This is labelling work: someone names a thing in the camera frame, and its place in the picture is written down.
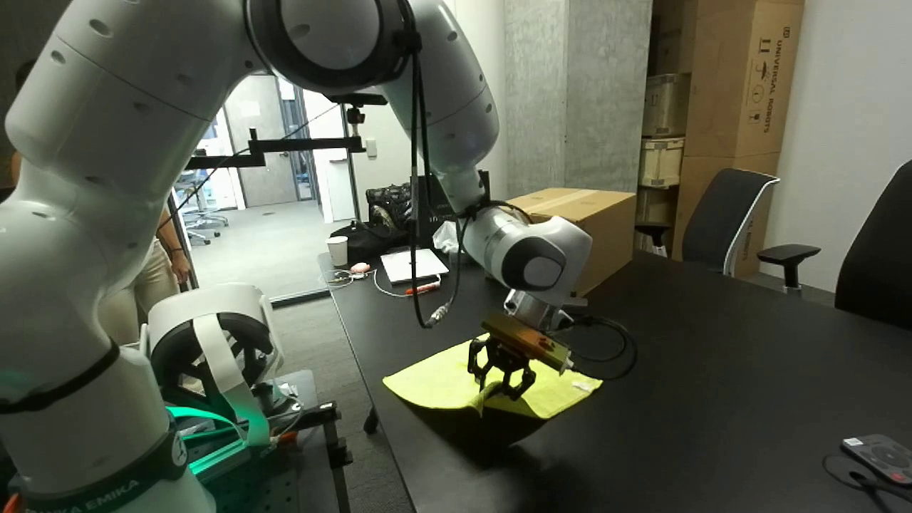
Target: black office chair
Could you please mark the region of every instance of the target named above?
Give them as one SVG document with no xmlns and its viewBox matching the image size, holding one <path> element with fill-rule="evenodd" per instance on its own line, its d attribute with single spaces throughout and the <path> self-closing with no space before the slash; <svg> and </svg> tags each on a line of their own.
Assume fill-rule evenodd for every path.
<svg viewBox="0 0 912 513">
<path fill-rule="evenodd" d="M 912 162 L 861 225 L 837 273 L 834 307 L 912 329 Z"/>
<path fill-rule="evenodd" d="M 770 175 L 751 175 L 737 169 L 719 172 L 683 232 L 683 262 L 700 262 L 707 269 L 720 270 L 724 277 L 736 277 L 736 262 L 751 215 L 774 183 L 777 176 Z M 813 255 L 821 255 L 821 248 L 774 246 L 764 248 L 757 260 L 780 266 L 783 287 L 789 293 L 801 293 L 798 266 Z"/>
</svg>

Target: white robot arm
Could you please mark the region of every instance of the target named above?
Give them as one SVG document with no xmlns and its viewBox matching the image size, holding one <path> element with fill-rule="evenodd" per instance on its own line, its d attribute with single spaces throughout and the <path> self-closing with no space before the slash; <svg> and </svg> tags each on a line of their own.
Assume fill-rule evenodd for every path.
<svg viewBox="0 0 912 513">
<path fill-rule="evenodd" d="M 181 473 L 149 360 L 107 343 L 97 302 L 140 269 L 174 176 L 246 75 L 384 84 L 411 119 L 415 42 L 429 165 L 474 218 L 468 250 L 543 312 L 572 302 L 589 239 L 481 203 L 474 165 L 495 114 L 444 4 L 70 0 L 6 119 L 22 172 L 0 206 L 0 441 L 30 511 L 214 511 Z"/>
</svg>

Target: floor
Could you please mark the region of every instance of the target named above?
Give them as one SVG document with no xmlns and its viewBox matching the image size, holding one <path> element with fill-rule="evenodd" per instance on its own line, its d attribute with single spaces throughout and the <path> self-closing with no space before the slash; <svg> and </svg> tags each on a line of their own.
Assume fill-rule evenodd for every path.
<svg viewBox="0 0 912 513">
<path fill-rule="evenodd" d="M 190 248 L 206 287 L 246 282 L 258 285 L 270 299 L 325 292 L 325 238 L 334 225 L 323 222 L 317 203 L 230 210 L 224 222 L 220 238 Z M 338 437 L 352 457 L 352 464 L 345 467 L 351 511 L 411 511 L 381 433 L 361 430 L 370 403 L 342 337 L 337 306 L 313 299 L 280 307 L 274 326 L 284 347 L 284 370 L 313 370 L 320 403 L 337 403 L 342 410 Z M 298 487 L 313 487 L 317 505 L 307 503 L 307 511 L 338 511 L 327 473 L 317 473 Z"/>
</svg>

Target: yellow cloth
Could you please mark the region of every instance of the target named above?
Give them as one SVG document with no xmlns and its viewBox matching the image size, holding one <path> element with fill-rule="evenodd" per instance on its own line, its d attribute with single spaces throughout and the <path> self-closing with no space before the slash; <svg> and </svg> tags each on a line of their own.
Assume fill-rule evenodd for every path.
<svg viewBox="0 0 912 513">
<path fill-rule="evenodd" d="M 491 370 L 485 391 L 479 391 L 475 376 L 468 370 L 468 346 L 469 343 L 462 343 L 434 354 L 392 376 L 384 376 L 381 386 L 387 386 L 398 400 L 427 410 L 495 407 L 532 420 L 552 420 L 600 389 L 600 379 L 572 370 L 559 373 L 532 360 L 529 367 L 536 370 L 536 386 L 513 403 L 505 394 L 491 394 L 492 386 L 505 379 L 502 370 Z"/>
</svg>

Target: black table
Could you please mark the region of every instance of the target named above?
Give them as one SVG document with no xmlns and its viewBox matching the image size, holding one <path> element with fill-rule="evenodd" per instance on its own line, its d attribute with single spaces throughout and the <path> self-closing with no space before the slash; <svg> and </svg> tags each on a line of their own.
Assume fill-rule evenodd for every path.
<svg viewBox="0 0 912 513">
<path fill-rule="evenodd" d="M 635 373 L 475 461 L 381 376 L 474 337 L 502 292 L 465 273 L 456 312 L 434 330 L 370 282 L 334 299 L 415 511 L 863 513 L 877 505 L 821 458 L 850 433 L 912 446 L 908 330 L 635 256 L 592 297 L 592 312 L 637 339 Z M 883 505 L 908 511 L 894 497 Z"/>
</svg>

